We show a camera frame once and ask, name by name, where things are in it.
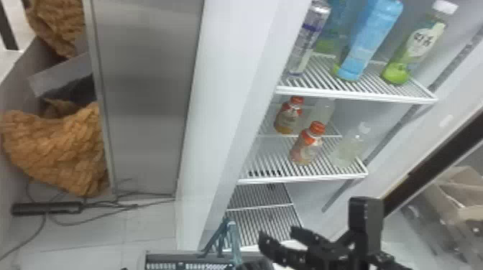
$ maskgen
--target rope basket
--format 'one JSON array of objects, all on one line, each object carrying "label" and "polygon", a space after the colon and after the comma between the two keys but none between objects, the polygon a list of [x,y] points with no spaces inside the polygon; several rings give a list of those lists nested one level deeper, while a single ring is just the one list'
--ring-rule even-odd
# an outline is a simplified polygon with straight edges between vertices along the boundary
[{"label": "rope basket", "polygon": [[74,41],[84,31],[81,0],[31,0],[27,21],[35,34],[65,57],[76,56]]},{"label": "rope basket", "polygon": [[8,111],[1,120],[3,148],[11,162],[35,180],[77,196],[107,187],[99,108],[46,100],[43,117]]}]

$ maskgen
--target white floor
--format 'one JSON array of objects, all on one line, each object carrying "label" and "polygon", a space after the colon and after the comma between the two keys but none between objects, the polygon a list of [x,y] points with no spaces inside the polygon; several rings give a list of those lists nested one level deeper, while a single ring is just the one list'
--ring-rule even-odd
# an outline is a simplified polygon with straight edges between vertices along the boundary
[{"label": "white floor", "polygon": [[[85,210],[80,215],[58,219],[73,222],[108,211],[111,210]],[[15,218],[10,239],[1,253],[32,235],[40,222],[41,217]],[[72,227],[60,227],[48,220],[38,237],[2,261],[0,269],[120,270],[126,267],[133,270],[137,269],[143,251],[175,248],[174,203],[167,202]]]}]

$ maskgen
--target bottle label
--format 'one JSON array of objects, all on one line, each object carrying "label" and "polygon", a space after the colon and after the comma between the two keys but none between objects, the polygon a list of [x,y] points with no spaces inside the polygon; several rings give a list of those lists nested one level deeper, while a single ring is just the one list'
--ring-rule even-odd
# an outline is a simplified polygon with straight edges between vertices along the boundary
[{"label": "bottle label", "polygon": [[317,148],[320,146],[321,140],[316,140],[313,144],[302,147],[300,149],[300,157],[305,161],[311,161],[317,156]]},{"label": "bottle label", "polygon": [[422,57],[434,46],[443,34],[446,25],[437,22],[433,28],[422,28],[414,31],[406,43],[408,57]]},{"label": "bottle label", "polygon": [[286,111],[281,111],[277,116],[277,124],[289,129],[293,129],[298,117],[297,110],[291,108]]}]

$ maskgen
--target plastic bottle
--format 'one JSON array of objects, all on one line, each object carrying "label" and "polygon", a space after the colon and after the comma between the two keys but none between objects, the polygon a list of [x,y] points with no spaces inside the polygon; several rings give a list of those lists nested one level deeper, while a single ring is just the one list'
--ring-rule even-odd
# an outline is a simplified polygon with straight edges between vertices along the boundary
[{"label": "plastic bottle", "polygon": [[281,134],[291,134],[297,123],[298,117],[302,114],[300,106],[303,104],[303,97],[292,96],[289,101],[284,102],[275,117],[273,126]]},{"label": "plastic bottle", "polygon": [[327,126],[335,109],[335,98],[319,98],[307,120],[305,120],[305,126],[310,126],[314,121],[319,121]]},{"label": "plastic bottle", "polygon": [[443,19],[452,15],[458,5],[444,0],[436,0],[433,11],[427,13],[418,23],[416,30],[402,43],[382,71],[382,78],[397,85],[407,82],[411,71],[423,61],[443,34],[447,23]]},{"label": "plastic bottle", "polygon": [[290,159],[298,165],[308,165],[317,157],[317,148],[322,145],[322,135],[326,126],[314,121],[310,128],[304,129],[298,135],[297,141],[290,150]]},{"label": "plastic bottle", "polygon": [[284,78],[298,78],[302,75],[311,57],[317,37],[331,13],[325,0],[313,0],[293,45],[283,74]]},{"label": "plastic bottle", "polygon": [[318,36],[315,52],[333,54],[339,44],[343,43],[339,39],[347,40],[360,2],[361,0],[328,0],[332,8],[331,15]]},{"label": "plastic bottle", "polygon": [[368,0],[348,44],[337,55],[333,73],[343,80],[358,80],[401,12],[403,3],[398,0]]},{"label": "plastic bottle", "polygon": [[348,167],[356,159],[357,155],[361,154],[369,140],[369,132],[371,128],[367,126],[366,122],[361,122],[357,129],[352,129],[347,132],[346,136],[337,145],[331,153],[329,159],[332,164],[337,167]]}]

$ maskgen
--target wire shelf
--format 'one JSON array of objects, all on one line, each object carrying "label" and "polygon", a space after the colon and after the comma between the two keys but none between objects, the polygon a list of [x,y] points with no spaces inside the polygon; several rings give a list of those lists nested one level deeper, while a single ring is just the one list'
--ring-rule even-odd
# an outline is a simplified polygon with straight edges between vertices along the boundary
[{"label": "wire shelf", "polygon": [[239,185],[231,196],[228,210],[274,205],[292,205],[284,184]]},{"label": "wire shelf", "polygon": [[332,76],[333,56],[314,54],[303,76],[281,80],[275,93],[411,104],[432,104],[438,100],[432,92],[413,79],[398,86],[386,83],[380,77],[385,65],[385,62],[371,61],[358,81],[347,82]]},{"label": "wire shelf", "polygon": [[328,156],[340,137],[323,138],[317,158],[307,166],[293,163],[288,156],[295,137],[259,137],[241,170],[239,185],[269,182],[307,182],[320,180],[355,180],[365,178],[367,168],[357,158],[349,167],[339,168]]},{"label": "wire shelf", "polygon": [[[277,116],[278,111],[280,110],[282,104],[273,104],[270,105],[267,109],[267,113],[265,114],[265,118],[263,119],[262,125],[260,126],[259,136],[289,136],[289,137],[297,137],[298,134],[303,130],[306,129],[307,126],[304,126],[306,118],[310,115],[312,111],[312,107],[306,106],[302,110],[302,115],[300,119],[297,121],[297,126],[294,128],[293,133],[291,134],[281,134],[275,130],[273,127],[273,123],[275,122],[275,117]],[[337,136],[340,137],[339,131],[337,131],[336,127],[332,123],[328,123],[326,126],[326,133],[324,134],[325,137],[327,136]]]},{"label": "wire shelf", "polygon": [[[242,247],[256,246],[260,231],[280,241],[290,240],[290,227],[301,226],[293,205],[228,210],[225,215],[238,225]],[[229,248],[228,242],[225,241],[224,249]]]}]

